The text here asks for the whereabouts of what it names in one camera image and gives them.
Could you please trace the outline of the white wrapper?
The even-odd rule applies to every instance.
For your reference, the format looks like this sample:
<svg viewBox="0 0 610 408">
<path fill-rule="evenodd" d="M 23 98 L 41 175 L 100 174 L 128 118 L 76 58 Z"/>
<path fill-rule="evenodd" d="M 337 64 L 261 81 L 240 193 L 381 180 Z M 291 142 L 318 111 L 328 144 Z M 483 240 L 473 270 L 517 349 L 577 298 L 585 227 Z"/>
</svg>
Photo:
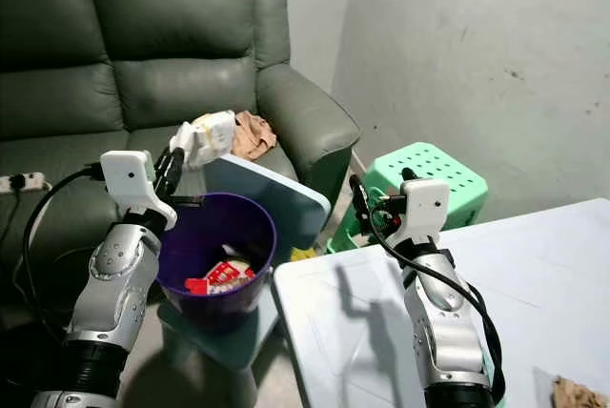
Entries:
<svg viewBox="0 0 610 408">
<path fill-rule="evenodd" d="M 235 112 L 213 112 L 183 122 L 170 138 L 171 152 L 184 154 L 184 169 L 201 170 L 204 165 L 233 150 Z"/>
</svg>

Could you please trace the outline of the purple rubbish bin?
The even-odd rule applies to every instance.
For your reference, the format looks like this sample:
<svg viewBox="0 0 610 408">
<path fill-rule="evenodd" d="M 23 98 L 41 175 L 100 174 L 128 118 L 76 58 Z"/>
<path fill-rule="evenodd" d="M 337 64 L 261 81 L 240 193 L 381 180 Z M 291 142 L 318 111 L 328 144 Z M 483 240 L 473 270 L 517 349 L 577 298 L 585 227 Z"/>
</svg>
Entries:
<svg viewBox="0 0 610 408">
<path fill-rule="evenodd" d="M 277 248 L 277 230 L 260 204 L 231 192 L 201 195 L 196 206 L 177 206 L 177 224 L 162 236 L 157 282 L 195 328 L 227 334 L 255 313 Z M 195 294 L 187 281 L 201 280 L 222 261 L 243 261 L 252 280 L 227 292 Z"/>
</svg>

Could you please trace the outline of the green plastic stool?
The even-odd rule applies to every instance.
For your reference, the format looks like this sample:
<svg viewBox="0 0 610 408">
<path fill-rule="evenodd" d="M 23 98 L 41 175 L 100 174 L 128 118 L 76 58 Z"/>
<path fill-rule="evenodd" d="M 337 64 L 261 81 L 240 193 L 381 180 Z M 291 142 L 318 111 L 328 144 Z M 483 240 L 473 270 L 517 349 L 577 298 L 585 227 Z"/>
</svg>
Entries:
<svg viewBox="0 0 610 408">
<path fill-rule="evenodd" d="M 397 193 L 404 181 L 400 175 L 404 169 L 413 170 L 419 177 L 434 177 L 448 183 L 449 207 L 443 230 L 475 224 L 489 195 L 487 182 L 439 147 L 426 142 L 415 142 L 375 159 L 369 172 L 362 177 L 370 206 L 387 194 Z M 361 231 L 354 207 L 349 206 L 340 221 L 339 230 L 327 242 L 326 253 L 356 250 L 367 244 L 376 242 L 366 231 Z"/>
</svg>

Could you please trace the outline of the blue-grey plastic chair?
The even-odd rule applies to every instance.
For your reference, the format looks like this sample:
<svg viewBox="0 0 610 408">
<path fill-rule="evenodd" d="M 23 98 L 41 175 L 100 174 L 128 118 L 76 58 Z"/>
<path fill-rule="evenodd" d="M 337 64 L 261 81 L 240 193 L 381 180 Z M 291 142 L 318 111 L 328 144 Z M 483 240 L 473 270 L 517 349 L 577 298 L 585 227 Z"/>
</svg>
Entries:
<svg viewBox="0 0 610 408">
<path fill-rule="evenodd" d="M 275 269 L 291 259 L 294 248 L 309 250 L 314 246 L 332 206 L 317 191 L 234 155 L 223 155 L 187 181 L 205 182 L 205 194 L 231 192 L 250 198 L 270 214 L 277 230 L 277 248 L 265 289 L 258 296 L 255 313 L 240 328 L 227 334 L 206 333 L 188 322 L 168 299 L 158 309 L 165 352 L 171 360 L 182 361 L 200 353 L 222 368 L 233 372 L 245 370 L 253 365 L 263 342 L 277 329 L 282 316 L 272 286 Z"/>
</svg>

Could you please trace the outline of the brown crumpled cloth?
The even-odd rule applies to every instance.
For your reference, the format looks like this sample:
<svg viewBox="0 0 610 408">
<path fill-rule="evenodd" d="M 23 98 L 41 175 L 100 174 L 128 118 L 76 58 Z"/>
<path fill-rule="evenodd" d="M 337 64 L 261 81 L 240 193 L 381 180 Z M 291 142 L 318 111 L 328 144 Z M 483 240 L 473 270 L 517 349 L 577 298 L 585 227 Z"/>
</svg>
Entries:
<svg viewBox="0 0 610 408">
<path fill-rule="evenodd" d="M 271 125 L 251 112 L 235 115 L 233 154 L 254 161 L 277 146 L 277 136 Z"/>
</svg>

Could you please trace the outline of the red and white packet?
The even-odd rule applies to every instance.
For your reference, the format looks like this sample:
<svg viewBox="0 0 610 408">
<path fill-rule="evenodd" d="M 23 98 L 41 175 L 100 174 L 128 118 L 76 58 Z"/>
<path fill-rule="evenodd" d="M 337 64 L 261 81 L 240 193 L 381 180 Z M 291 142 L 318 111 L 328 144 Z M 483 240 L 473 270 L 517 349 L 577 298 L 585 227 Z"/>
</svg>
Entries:
<svg viewBox="0 0 610 408">
<path fill-rule="evenodd" d="M 253 281 L 256 273 L 247 261 L 223 260 L 202 277 L 187 278 L 184 287 L 195 296 L 216 296 L 240 289 Z"/>
</svg>

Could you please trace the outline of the white power strip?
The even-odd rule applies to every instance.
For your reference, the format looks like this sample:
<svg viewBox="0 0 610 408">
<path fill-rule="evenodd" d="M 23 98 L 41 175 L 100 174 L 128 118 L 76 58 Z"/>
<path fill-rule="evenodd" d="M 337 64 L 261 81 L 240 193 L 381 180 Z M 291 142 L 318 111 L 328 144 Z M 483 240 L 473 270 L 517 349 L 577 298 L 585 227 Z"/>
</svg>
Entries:
<svg viewBox="0 0 610 408">
<path fill-rule="evenodd" d="M 9 176 L 9 187 L 14 192 L 43 191 L 50 183 L 42 173 L 18 173 Z"/>
</svg>

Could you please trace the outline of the dark green leather sofa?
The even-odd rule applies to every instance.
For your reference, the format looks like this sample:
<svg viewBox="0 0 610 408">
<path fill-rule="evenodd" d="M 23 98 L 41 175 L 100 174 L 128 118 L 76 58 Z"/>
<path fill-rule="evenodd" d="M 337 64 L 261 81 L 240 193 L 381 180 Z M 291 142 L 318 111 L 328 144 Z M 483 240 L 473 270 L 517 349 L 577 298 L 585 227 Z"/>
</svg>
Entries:
<svg viewBox="0 0 610 408">
<path fill-rule="evenodd" d="M 183 122 L 252 112 L 257 164 L 335 202 L 360 136 L 291 61 L 288 0 L 0 0 L 0 185 L 108 151 L 161 155 Z"/>
</svg>

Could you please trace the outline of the light blue folding table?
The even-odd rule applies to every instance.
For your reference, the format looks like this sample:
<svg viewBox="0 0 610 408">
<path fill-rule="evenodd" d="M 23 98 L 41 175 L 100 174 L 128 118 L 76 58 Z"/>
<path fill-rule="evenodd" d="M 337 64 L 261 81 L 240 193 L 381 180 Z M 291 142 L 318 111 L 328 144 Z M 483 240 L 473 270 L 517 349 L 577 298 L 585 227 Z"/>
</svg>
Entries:
<svg viewBox="0 0 610 408">
<path fill-rule="evenodd" d="M 610 200 L 445 231 L 497 326 L 506 408 L 555 378 L 610 397 Z M 309 408 L 424 408 L 397 262 L 374 247 L 282 265 L 274 293 Z"/>
</svg>

